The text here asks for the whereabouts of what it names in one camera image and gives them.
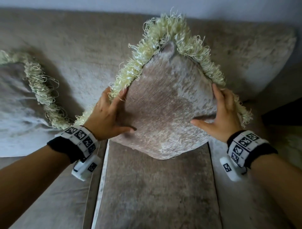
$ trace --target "person's left arm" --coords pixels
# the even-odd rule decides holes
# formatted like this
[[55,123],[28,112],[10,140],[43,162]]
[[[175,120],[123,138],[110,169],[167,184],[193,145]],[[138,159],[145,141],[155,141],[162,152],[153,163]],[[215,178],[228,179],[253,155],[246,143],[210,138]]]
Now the person's left arm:
[[[110,104],[107,88],[84,126],[97,140],[105,140],[121,133],[133,132],[130,127],[116,125],[119,101],[123,90]],[[34,153],[0,170],[0,225],[9,228],[71,164],[67,154],[46,145]]]

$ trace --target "black wristband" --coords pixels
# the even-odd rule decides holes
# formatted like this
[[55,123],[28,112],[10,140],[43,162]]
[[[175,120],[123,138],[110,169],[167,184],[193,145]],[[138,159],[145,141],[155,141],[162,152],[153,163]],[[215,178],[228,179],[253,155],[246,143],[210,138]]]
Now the black wristband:
[[[232,134],[228,141],[227,141],[227,145],[228,148],[230,148],[230,145],[232,144],[232,142],[234,141],[234,139],[236,137],[238,137],[241,133],[243,133],[245,131],[238,131],[234,134]],[[261,145],[258,145],[257,147],[255,147],[253,150],[249,151],[246,147],[244,147],[243,145],[238,144],[239,147],[244,148],[244,150],[246,150],[249,154],[246,157],[245,161],[244,161],[244,167],[247,168],[251,168],[251,164],[254,160],[256,160],[258,157],[262,156],[262,155],[268,155],[268,154],[273,154],[276,153],[278,154],[278,151],[272,147],[269,143],[263,143]]]
[[83,152],[75,145],[71,140],[63,138],[61,136],[54,138],[47,142],[54,151],[65,153],[71,163],[74,163],[77,160],[85,159]]

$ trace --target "person's left hand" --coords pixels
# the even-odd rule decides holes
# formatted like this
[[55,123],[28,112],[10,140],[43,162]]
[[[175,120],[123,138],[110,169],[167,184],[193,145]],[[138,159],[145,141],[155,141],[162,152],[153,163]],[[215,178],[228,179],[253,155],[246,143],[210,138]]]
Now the person's left hand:
[[124,98],[127,89],[121,90],[110,104],[110,87],[107,87],[95,105],[93,112],[84,123],[86,127],[97,140],[105,140],[123,133],[134,133],[131,127],[121,127],[115,122],[117,114],[117,105]]

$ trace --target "person's right arm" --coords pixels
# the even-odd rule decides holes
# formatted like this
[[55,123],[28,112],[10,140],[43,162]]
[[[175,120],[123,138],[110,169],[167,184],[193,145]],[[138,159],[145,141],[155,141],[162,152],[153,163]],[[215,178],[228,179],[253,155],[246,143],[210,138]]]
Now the person's right arm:
[[[227,142],[242,127],[237,115],[234,94],[213,84],[217,114],[213,123],[193,119],[191,123],[214,138]],[[251,173],[296,226],[302,228],[302,171],[277,154],[262,155],[251,163]]]

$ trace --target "hand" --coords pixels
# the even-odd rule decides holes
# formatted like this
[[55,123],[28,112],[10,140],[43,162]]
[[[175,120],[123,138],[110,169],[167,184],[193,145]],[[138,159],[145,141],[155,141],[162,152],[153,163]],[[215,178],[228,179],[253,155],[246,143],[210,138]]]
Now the hand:
[[217,114],[213,123],[193,119],[191,123],[212,137],[227,142],[229,137],[242,130],[234,101],[234,94],[229,89],[218,89],[216,84],[212,84],[213,93],[217,100]]
[[127,89],[121,90],[112,103],[109,101],[110,87],[107,87],[95,105],[93,112],[84,123],[90,132],[93,133],[96,139],[105,140],[123,133],[134,133],[131,127],[121,127],[115,122],[117,105],[124,98]]

